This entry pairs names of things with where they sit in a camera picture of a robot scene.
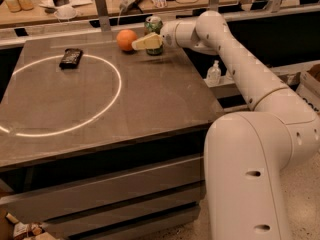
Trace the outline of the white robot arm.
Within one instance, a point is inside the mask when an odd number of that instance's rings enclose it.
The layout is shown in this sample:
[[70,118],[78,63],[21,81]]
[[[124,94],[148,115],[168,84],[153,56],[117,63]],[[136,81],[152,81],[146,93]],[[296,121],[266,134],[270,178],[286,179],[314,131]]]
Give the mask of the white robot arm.
[[216,11],[168,22],[160,33],[132,43],[136,50],[161,45],[218,54],[248,106],[218,118],[206,135],[213,240],[291,240],[280,172],[319,150],[317,113],[232,35]]

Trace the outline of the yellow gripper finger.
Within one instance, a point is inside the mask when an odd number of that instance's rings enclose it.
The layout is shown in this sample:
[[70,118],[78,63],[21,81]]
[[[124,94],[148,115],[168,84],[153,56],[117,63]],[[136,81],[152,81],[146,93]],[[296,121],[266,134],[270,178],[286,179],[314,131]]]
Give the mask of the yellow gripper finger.
[[157,49],[160,48],[162,44],[162,37],[159,34],[152,32],[133,41],[132,48],[134,50]]

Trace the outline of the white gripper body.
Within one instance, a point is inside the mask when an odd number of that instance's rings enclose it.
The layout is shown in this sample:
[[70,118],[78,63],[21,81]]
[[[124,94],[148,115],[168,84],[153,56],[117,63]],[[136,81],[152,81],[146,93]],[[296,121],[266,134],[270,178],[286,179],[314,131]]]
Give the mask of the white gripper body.
[[169,21],[166,22],[161,31],[160,35],[162,36],[163,43],[168,47],[176,47],[176,28],[177,22],[176,21]]

